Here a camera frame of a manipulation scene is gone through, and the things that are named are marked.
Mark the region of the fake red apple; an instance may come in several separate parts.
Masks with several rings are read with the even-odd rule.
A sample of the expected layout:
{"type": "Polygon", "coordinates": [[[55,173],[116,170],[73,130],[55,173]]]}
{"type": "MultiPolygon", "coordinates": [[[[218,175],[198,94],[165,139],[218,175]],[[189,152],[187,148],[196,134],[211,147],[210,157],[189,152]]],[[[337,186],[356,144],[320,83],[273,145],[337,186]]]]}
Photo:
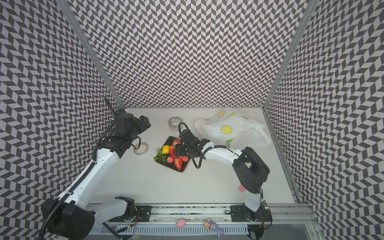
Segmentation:
{"type": "Polygon", "coordinates": [[[178,144],[181,144],[181,140],[179,138],[174,139],[173,146],[176,146],[178,144]]]}

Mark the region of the fake red strawberry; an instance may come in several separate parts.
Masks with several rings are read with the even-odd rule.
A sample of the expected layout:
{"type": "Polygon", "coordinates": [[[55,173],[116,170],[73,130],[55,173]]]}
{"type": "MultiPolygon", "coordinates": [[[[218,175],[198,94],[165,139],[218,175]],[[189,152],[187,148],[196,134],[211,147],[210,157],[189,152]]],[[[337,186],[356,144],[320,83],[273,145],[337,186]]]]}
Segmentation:
{"type": "Polygon", "coordinates": [[[176,169],[178,171],[180,171],[182,169],[183,160],[182,159],[175,159],[174,160],[174,165],[175,165],[176,169]]]}
{"type": "Polygon", "coordinates": [[[169,155],[175,160],[175,159],[182,159],[182,157],[178,157],[175,155],[175,146],[170,146],[170,152],[169,155]]]}

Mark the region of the fake yellow lemon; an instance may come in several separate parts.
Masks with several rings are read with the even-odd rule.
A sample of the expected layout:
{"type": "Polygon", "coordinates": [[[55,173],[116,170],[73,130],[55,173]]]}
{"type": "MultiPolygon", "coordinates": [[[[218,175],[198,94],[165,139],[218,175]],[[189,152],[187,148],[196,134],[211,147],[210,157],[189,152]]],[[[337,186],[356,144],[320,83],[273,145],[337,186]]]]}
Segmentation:
{"type": "Polygon", "coordinates": [[[170,146],[169,145],[164,145],[162,147],[162,154],[163,155],[167,155],[167,154],[169,154],[169,152],[170,152],[170,146]]]}

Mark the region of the fake pink peach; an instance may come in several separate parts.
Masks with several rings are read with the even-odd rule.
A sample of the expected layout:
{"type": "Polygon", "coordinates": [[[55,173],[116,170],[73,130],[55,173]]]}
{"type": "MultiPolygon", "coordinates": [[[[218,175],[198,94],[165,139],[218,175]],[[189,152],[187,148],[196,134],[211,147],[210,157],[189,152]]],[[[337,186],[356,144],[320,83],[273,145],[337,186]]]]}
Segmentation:
{"type": "Polygon", "coordinates": [[[167,162],[169,164],[172,164],[174,162],[174,159],[171,156],[169,156],[169,157],[167,157],[167,162]]]}

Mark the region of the fake green leaf sprig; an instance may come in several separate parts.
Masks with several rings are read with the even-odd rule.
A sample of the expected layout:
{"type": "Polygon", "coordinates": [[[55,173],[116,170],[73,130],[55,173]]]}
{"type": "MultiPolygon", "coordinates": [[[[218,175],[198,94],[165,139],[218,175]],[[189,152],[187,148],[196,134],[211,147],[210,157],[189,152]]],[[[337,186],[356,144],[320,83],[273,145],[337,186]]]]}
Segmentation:
{"type": "Polygon", "coordinates": [[[167,155],[163,154],[163,151],[161,149],[157,149],[156,152],[157,152],[157,154],[154,157],[154,160],[156,162],[161,163],[161,162],[166,162],[167,161],[167,155]]]}

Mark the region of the white plastic bag lemon print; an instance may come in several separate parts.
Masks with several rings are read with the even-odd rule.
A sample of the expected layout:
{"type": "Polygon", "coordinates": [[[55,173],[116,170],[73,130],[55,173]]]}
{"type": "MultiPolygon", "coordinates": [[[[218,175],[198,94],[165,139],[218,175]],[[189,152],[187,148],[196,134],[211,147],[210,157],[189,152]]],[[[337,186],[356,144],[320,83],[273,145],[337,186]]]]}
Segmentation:
{"type": "Polygon", "coordinates": [[[195,128],[202,138],[228,148],[233,148],[237,142],[250,142],[260,147],[272,142],[262,123],[233,108],[225,108],[209,120],[198,119],[195,128]]]}

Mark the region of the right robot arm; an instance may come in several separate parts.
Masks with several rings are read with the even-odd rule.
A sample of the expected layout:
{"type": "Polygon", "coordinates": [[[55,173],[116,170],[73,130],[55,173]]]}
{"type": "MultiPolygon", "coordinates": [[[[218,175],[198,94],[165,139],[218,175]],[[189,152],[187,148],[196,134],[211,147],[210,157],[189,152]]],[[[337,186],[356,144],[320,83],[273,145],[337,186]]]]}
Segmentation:
{"type": "Polygon", "coordinates": [[[175,156],[189,157],[196,169],[201,168],[203,160],[217,161],[234,169],[241,186],[245,188],[242,209],[245,219],[255,222],[270,210],[263,206],[263,185],[270,169],[252,148],[234,150],[207,139],[199,140],[184,122],[178,124],[178,132],[181,143],[175,147],[175,156]]]}

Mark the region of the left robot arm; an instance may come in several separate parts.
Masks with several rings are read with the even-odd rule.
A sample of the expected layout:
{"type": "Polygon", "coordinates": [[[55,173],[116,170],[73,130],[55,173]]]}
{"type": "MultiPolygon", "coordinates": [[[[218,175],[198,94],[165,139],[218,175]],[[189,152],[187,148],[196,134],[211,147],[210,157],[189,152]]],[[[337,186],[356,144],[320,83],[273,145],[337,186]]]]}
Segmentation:
{"type": "Polygon", "coordinates": [[[151,127],[148,117],[135,117],[124,109],[114,111],[110,101],[105,99],[112,121],[101,134],[93,150],[91,161],[56,199],[47,199],[41,205],[44,222],[38,239],[44,239],[49,232],[69,240],[82,240],[94,226],[115,217],[134,217],[134,200],[116,198],[113,201],[91,207],[89,200],[101,180],[121,159],[126,150],[133,147],[133,141],[151,127]]]}

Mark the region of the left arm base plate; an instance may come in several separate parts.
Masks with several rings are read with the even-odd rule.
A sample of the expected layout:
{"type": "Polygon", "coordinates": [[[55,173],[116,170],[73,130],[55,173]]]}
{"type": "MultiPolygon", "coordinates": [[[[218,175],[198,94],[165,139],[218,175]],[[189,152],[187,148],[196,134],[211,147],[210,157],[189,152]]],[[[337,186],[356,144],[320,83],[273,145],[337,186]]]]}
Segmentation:
{"type": "Polygon", "coordinates": [[[119,217],[122,222],[149,222],[152,212],[152,206],[130,206],[126,209],[126,212],[119,217]]]}

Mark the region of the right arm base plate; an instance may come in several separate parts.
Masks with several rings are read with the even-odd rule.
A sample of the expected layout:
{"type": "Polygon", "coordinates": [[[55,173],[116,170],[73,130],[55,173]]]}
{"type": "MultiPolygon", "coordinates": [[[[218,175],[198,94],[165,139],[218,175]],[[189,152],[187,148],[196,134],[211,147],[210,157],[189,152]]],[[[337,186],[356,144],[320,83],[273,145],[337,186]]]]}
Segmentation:
{"type": "Polygon", "coordinates": [[[232,205],[230,215],[232,222],[271,222],[273,220],[270,210],[263,206],[254,212],[245,205],[232,205]]]}

